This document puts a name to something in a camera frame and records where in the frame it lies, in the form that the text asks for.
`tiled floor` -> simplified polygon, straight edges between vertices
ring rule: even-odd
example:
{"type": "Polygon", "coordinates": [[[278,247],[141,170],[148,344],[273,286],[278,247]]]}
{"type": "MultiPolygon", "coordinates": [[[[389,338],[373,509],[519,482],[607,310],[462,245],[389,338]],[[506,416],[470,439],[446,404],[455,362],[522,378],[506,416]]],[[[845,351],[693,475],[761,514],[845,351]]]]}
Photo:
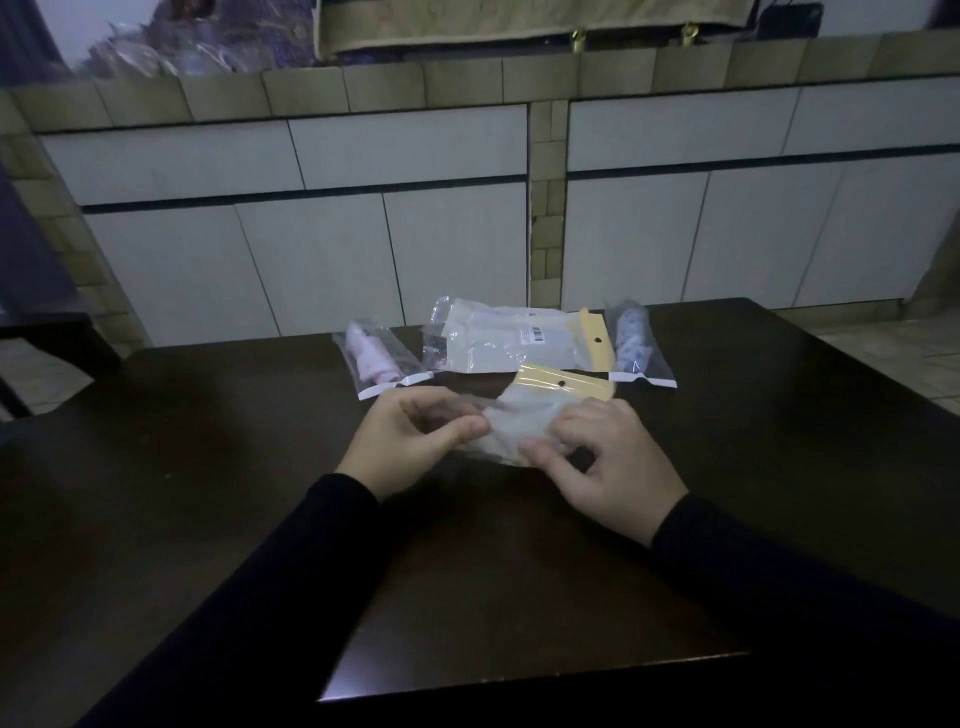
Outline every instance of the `tiled floor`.
{"type": "Polygon", "coordinates": [[[808,331],[960,415],[960,310],[918,321],[808,331]]]}
{"type": "MultiPolygon", "coordinates": [[[[0,340],[0,376],[36,415],[57,409],[93,379],[22,339],[0,340]]],[[[9,419],[0,407],[0,421],[9,419]]]]}
{"type": "MultiPolygon", "coordinates": [[[[807,330],[960,415],[960,309],[918,321],[807,330]]],[[[38,415],[56,409],[92,381],[20,340],[0,341],[0,375],[38,415]]],[[[6,419],[0,408],[0,420],[6,419]]]]}

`sticker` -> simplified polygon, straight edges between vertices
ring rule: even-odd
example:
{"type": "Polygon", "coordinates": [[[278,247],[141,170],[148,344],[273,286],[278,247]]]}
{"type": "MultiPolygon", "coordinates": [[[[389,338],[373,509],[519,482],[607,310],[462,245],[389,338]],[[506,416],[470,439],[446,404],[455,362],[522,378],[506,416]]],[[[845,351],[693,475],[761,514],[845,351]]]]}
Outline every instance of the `sticker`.
{"type": "Polygon", "coordinates": [[[543,343],[543,329],[540,327],[524,327],[520,329],[520,344],[529,346],[531,344],[543,343]]]}

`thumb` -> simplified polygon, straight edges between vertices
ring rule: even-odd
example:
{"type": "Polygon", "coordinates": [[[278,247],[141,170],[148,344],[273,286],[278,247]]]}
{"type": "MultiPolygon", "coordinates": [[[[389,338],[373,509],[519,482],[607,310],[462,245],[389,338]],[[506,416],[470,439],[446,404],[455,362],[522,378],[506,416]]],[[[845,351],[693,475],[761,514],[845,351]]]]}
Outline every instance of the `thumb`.
{"type": "Polygon", "coordinates": [[[476,440],[490,432],[487,418],[479,415],[466,415],[448,422],[440,429],[423,436],[423,442],[440,460],[458,445],[476,440]]]}
{"type": "Polygon", "coordinates": [[[519,450],[531,465],[553,480],[568,502],[580,501],[590,479],[570,465],[565,457],[542,440],[533,438],[521,441],[519,450]]]}

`white cabinet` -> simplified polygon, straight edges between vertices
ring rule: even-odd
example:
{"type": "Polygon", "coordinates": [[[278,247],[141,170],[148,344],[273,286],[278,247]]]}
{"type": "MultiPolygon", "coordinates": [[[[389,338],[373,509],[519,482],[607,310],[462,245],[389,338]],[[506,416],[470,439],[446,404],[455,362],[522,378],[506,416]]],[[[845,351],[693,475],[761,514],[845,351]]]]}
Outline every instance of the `white cabinet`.
{"type": "Polygon", "coordinates": [[[684,301],[746,296],[793,305],[841,163],[711,172],[684,301]]]}
{"type": "Polygon", "coordinates": [[[440,296],[526,305],[526,184],[385,194],[407,324],[440,296]]]}
{"type": "Polygon", "coordinates": [[[804,88],[783,152],[809,155],[960,142],[960,78],[804,88]]]}
{"type": "Polygon", "coordinates": [[[291,119],[307,189],[525,175],[526,106],[291,119]]]}
{"type": "Polygon", "coordinates": [[[563,305],[679,301],[707,173],[567,183],[563,305]]]}
{"type": "Polygon", "coordinates": [[[403,326],[382,195],[237,210],[282,335],[342,331],[359,317],[403,326]]]}
{"type": "Polygon", "coordinates": [[[232,206],[86,221],[155,346],[277,336],[232,206]]]}
{"type": "Polygon", "coordinates": [[[570,105],[569,169],[776,157],[796,88],[582,101],[570,105]]]}
{"type": "Polygon", "coordinates": [[[46,136],[78,205],[303,189],[285,121],[46,136]]]}
{"type": "Polygon", "coordinates": [[[798,306],[913,293],[956,214],[960,155],[846,165],[798,306]]]}

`dark chair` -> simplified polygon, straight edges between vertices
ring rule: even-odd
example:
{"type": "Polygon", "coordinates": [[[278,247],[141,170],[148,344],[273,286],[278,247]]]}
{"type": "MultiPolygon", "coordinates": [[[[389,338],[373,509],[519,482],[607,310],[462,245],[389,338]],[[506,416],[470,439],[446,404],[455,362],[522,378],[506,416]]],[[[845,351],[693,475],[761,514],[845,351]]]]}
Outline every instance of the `dark chair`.
{"type": "MultiPolygon", "coordinates": [[[[119,369],[123,361],[85,313],[0,314],[0,339],[26,339],[94,379],[119,369]]],[[[33,414],[1,376],[0,405],[15,418],[33,414]]]]}

